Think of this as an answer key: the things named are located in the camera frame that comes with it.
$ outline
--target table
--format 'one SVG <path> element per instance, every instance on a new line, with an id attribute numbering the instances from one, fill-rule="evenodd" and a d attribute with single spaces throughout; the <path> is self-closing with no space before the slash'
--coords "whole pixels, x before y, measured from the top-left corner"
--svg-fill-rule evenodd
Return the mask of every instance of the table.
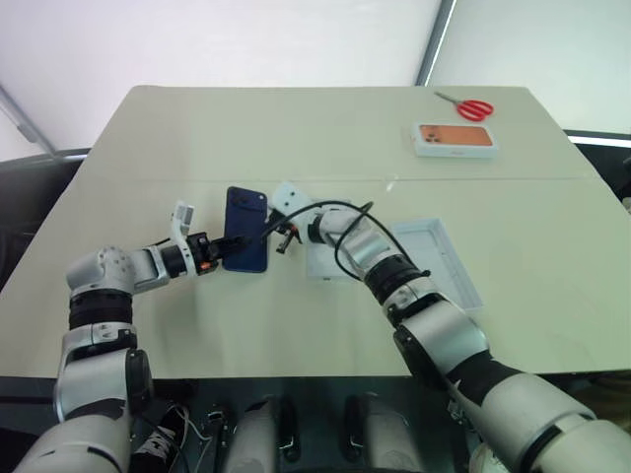
<path id="1" fill-rule="evenodd" d="M 134 88 L 0 294 L 0 374 L 56 374 L 71 261 L 161 239 L 178 198 L 196 206 L 193 231 L 219 237 L 229 185 L 269 195 L 284 179 L 374 200 L 386 224 L 440 217 L 504 363 L 631 368 L 628 215 L 526 89 L 444 89 L 494 103 L 496 160 L 414 155 L 412 122 L 461 121 L 431 89 Z M 134 324 L 154 377 L 407 373 L 368 290 L 308 280 L 295 244 L 264 274 L 219 269 L 136 296 Z"/>

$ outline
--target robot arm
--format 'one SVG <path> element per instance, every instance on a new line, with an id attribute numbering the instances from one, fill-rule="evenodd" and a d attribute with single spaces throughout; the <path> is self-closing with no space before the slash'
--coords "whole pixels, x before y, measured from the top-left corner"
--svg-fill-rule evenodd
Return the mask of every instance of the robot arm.
<path id="1" fill-rule="evenodd" d="M 132 416 L 153 394 L 149 361 L 137 349 L 132 296 L 170 279 L 213 271 L 245 238 L 188 235 L 192 207 L 178 202 L 170 240 L 131 252 L 108 246 L 71 266 L 69 331 L 54 389 L 59 424 L 44 433 L 16 472 L 124 473 Z"/>
<path id="2" fill-rule="evenodd" d="M 311 203 L 287 182 L 272 198 L 286 215 Z M 429 273 L 366 219 L 357 222 L 359 215 L 344 206 L 327 206 L 292 222 L 311 243 L 339 243 L 394 327 L 394 342 L 412 375 L 445 389 L 511 471 L 630 471 L 626 433 L 596 420 L 590 409 L 542 378 L 496 361 L 482 330 L 440 293 Z"/>

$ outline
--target orange accent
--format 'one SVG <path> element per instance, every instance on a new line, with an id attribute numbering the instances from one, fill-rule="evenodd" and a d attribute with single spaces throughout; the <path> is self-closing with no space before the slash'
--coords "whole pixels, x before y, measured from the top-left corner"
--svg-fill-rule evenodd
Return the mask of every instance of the orange accent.
<path id="1" fill-rule="evenodd" d="M 421 125 L 427 145 L 492 146 L 491 137 L 481 126 Z"/>

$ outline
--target tabletop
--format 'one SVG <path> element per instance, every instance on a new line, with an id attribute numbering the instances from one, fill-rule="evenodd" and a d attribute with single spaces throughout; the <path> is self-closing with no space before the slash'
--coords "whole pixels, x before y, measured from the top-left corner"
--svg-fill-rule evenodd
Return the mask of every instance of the tabletop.
<path id="1" fill-rule="evenodd" d="M 230 185 L 270 195 L 285 179 L 373 200 L 387 225 L 440 218 L 504 363 L 631 368 L 623 208 L 526 89 L 441 90 L 494 104 L 496 159 L 415 156 L 413 122 L 464 122 L 433 89 L 133 89 L 0 294 L 0 374 L 56 375 L 74 259 L 162 239 L 177 199 L 196 208 L 192 231 L 219 237 Z M 154 377 L 407 373 L 369 291 L 308 279 L 297 244 L 263 274 L 220 268 L 138 295 L 134 324 Z"/>

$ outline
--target scissor handle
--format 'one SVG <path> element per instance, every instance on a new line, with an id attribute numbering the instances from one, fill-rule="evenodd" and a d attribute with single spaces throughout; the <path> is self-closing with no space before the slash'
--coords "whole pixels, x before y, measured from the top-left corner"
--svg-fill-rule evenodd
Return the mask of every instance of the scissor handle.
<path id="1" fill-rule="evenodd" d="M 494 110 L 493 105 L 486 101 L 462 101 L 456 109 L 460 115 L 471 121 L 482 121 Z"/>

